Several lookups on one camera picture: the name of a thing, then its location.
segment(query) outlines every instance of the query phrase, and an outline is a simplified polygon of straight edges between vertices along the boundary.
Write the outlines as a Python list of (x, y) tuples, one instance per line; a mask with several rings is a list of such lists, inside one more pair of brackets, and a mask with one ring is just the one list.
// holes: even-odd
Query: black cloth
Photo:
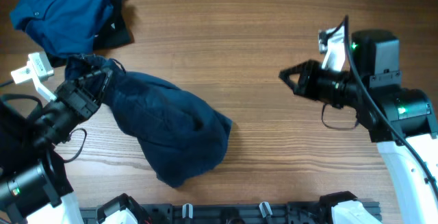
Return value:
[[(120, 47), (132, 42), (129, 30), (122, 17), (123, 0), (111, 0), (111, 4), (113, 5), (112, 15), (95, 36), (93, 50)], [(66, 64), (65, 58), (59, 58), (50, 53), (47, 54), (47, 57), (52, 67)]]
[[(222, 162), (232, 121), (192, 93), (157, 77), (125, 72), (115, 60), (95, 55), (69, 58), (65, 77), (76, 79), (103, 67), (114, 71), (103, 103), (119, 128), (138, 139), (158, 179), (178, 187)], [(95, 95), (103, 79), (94, 77), (86, 88)]]

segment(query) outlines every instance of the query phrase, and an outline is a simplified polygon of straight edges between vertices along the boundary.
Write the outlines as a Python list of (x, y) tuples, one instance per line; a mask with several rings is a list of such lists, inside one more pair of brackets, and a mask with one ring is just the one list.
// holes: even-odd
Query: folded cloth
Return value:
[(95, 35), (112, 15), (112, 0), (20, 0), (10, 13), (46, 52), (66, 57), (90, 53)]
[[(103, 102), (119, 128), (135, 136), (157, 177), (178, 187), (190, 177), (212, 170), (227, 152), (232, 121), (197, 96), (144, 73), (124, 72), (114, 59), (75, 56), (68, 59), (66, 79), (109, 67), (112, 83)], [(87, 82), (94, 94), (103, 77)]]

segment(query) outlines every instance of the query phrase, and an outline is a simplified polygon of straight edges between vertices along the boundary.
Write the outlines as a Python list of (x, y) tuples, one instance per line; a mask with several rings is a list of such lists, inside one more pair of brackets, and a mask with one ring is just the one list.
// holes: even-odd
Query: wooden tabletop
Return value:
[[(40, 50), (14, 31), (8, 13), (18, 0), (0, 6), (0, 81)], [(117, 127), (103, 106), (88, 122), (82, 154), (66, 165), (82, 207), (127, 193), (139, 203), (285, 203), (315, 201), (349, 190), (380, 201), (384, 223), (401, 222), (393, 185), (367, 131), (325, 128), (322, 104), (296, 97), (278, 79), (281, 69), (318, 53), (318, 30), (350, 15), (350, 31), (382, 28), (400, 39), (403, 86), (419, 88), (438, 108), (438, 0), (128, 0), (123, 14), (135, 42), (99, 51), (128, 71), (166, 79), (206, 100), (233, 119), (224, 162), (172, 189), (156, 179), (135, 138)], [(54, 90), (63, 68), (46, 85)], [(31, 84), (5, 92), (33, 93)], [(21, 112), (32, 103), (14, 104)], [(334, 125), (355, 121), (351, 109), (327, 110)], [(60, 145), (65, 158), (82, 137)]]

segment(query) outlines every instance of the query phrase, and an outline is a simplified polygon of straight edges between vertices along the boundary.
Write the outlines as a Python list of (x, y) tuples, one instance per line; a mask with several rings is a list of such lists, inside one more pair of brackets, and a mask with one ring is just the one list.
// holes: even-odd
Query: dark blue cloth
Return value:
[(10, 18), (45, 51), (67, 57), (90, 53), (112, 12), (111, 0), (20, 0)]
[[(68, 59), (66, 79), (110, 67), (113, 82), (104, 103), (119, 128), (135, 136), (160, 180), (178, 187), (190, 177), (212, 170), (227, 152), (232, 121), (197, 96), (144, 73), (124, 72), (101, 56)], [(102, 77), (87, 83), (95, 93)]]

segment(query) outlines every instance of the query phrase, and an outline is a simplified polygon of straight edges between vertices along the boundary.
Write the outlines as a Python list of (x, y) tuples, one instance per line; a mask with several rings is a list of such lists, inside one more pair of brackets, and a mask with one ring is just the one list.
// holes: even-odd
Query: stack of cloth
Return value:
[[(157, 177), (169, 186), (212, 170), (227, 152), (232, 121), (197, 96), (162, 79), (126, 72), (117, 60), (88, 55), (131, 42), (121, 16), (123, 0), (20, 0), (10, 17), (48, 54), (65, 78), (113, 70), (103, 103), (119, 128), (135, 136)], [(92, 94), (103, 77), (91, 79)]]

